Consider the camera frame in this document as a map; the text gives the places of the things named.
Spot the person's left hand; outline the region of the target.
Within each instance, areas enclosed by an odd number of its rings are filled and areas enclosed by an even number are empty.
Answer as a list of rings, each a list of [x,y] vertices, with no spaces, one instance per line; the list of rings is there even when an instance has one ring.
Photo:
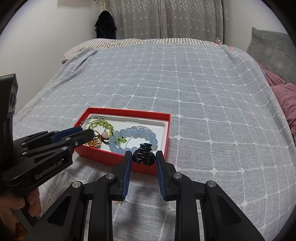
[[[29,203],[30,216],[39,216],[41,214],[42,207],[38,188],[27,195],[27,201]],[[13,213],[13,210],[19,210],[23,208],[25,204],[26,201],[23,197],[15,197],[10,193],[6,193],[1,196],[1,221],[4,225],[4,229],[1,230],[1,235],[6,232],[8,239],[24,239],[26,236],[26,231]]]

